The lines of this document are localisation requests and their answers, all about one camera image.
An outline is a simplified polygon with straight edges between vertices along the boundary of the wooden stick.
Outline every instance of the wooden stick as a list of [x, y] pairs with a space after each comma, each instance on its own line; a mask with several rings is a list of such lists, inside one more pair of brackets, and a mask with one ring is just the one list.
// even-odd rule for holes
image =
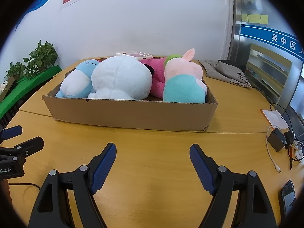
[[292, 147], [294, 150], [300, 151], [299, 149], [297, 149], [295, 146], [293, 145], [289, 145], [290, 147]]

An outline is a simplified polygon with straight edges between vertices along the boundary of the plush toy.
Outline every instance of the plush toy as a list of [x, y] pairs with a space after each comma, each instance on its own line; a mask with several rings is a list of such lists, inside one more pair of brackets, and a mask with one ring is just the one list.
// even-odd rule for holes
[[146, 59], [140, 62], [153, 68], [154, 74], [152, 75], [152, 87], [150, 94], [163, 99], [163, 93], [165, 88], [165, 69], [164, 61], [166, 58], [160, 59]]
[[7, 81], [1, 83], [1, 85], [0, 85], [0, 95], [3, 92], [3, 90], [4, 90], [4, 88], [6, 87], [7, 84], [8, 84]]
[[201, 81], [203, 69], [190, 62], [194, 49], [183, 57], [173, 58], [165, 66], [164, 101], [177, 103], [205, 103], [207, 87]]
[[87, 98], [92, 91], [91, 75], [98, 64], [99, 61], [95, 59], [78, 64], [63, 80], [56, 97]]
[[138, 60], [113, 56], [94, 69], [92, 84], [93, 92], [88, 98], [142, 100], [150, 93], [152, 74]]

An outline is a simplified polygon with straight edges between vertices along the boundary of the white figurine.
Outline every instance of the white figurine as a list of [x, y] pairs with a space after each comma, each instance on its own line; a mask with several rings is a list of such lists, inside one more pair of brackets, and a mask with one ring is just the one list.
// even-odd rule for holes
[[3, 90], [4, 90], [4, 88], [6, 87], [7, 84], [8, 84], [7, 81], [1, 83], [1, 85], [0, 85], [0, 95], [3, 92]]

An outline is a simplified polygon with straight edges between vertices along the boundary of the yellow sticky note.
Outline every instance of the yellow sticky note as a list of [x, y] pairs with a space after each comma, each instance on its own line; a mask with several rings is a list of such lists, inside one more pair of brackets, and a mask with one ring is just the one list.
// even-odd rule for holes
[[242, 14], [242, 22], [248, 22], [248, 15]]
[[268, 15], [261, 14], [261, 23], [268, 25]]
[[249, 23], [261, 24], [261, 15], [260, 14], [249, 14], [248, 21], [249, 21]]

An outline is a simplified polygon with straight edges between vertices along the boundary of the metal bolt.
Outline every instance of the metal bolt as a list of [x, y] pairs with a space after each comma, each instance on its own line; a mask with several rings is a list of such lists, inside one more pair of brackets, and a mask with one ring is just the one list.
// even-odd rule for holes
[[225, 166], [222, 166], [222, 165], [219, 166], [218, 169], [219, 169], [220, 172], [226, 172], [226, 170], [227, 170], [227, 168]]
[[56, 170], [51, 170], [49, 174], [50, 174], [51, 176], [54, 176], [56, 173], [57, 173]]
[[82, 166], [79, 167], [80, 171], [86, 171], [87, 169], [88, 169], [87, 165], [82, 165]]
[[257, 173], [255, 171], [251, 170], [251, 171], [249, 171], [249, 175], [252, 177], [256, 177]]

